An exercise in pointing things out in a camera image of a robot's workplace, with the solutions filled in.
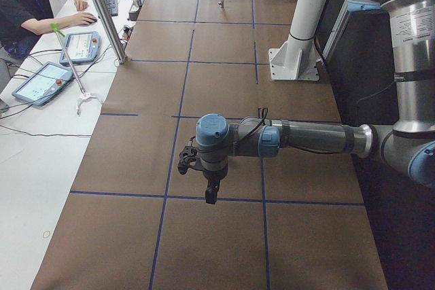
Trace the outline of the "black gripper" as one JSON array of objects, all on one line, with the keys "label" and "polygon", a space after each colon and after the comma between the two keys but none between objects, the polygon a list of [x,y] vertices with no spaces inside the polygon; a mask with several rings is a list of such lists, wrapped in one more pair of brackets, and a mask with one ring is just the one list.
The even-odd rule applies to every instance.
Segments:
[{"label": "black gripper", "polygon": [[207,204],[216,204],[218,192],[220,190],[220,181],[227,175],[227,169],[204,170],[203,176],[208,180],[207,189],[205,190],[205,201]]}]

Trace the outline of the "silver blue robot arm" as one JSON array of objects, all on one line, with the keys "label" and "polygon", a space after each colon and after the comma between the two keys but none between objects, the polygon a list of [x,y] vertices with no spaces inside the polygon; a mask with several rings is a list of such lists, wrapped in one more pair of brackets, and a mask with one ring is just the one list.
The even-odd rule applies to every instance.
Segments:
[{"label": "silver blue robot arm", "polygon": [[284,147],[372,157],[418,184],[434,186],[434,0],[347,0],[347,9],[389,14],[398,121],[350,127],[263,115],[230,124],[221,115],[205,115],[180,153],[177,168],[181,174],[202,172],[207,203],[216,203],[230,156],[273,158]]}]

